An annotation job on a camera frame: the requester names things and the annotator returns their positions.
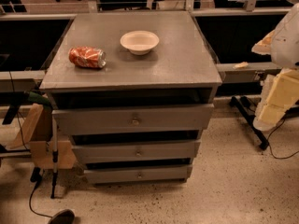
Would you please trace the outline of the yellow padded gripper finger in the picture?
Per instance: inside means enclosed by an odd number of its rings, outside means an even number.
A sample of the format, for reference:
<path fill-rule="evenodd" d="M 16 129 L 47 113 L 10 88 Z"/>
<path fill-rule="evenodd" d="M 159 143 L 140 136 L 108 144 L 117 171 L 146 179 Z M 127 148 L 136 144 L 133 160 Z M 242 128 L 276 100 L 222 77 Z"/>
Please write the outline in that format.
<path fill-rule="evenodd" d="M 268 75 L 263 82 L 261 101 L 255 111 L 253 126 L 260 131 L 269 131 L 298 101 L 298 70 L 284 68 L 275 76 Z"/>

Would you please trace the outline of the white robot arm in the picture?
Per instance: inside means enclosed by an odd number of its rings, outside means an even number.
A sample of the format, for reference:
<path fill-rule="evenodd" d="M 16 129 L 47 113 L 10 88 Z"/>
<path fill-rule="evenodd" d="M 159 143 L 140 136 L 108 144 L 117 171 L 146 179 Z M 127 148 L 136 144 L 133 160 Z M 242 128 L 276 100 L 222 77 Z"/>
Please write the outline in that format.
<path fill-rule="evenodd" d="M 281 67 L 277 75 L 265 79 L 261 102 L 255 111 L 253 126 L 268 131 L 299 101 L 299 4 L 295 4 L 251 51 L 269 54 L 271 61 Z"/>

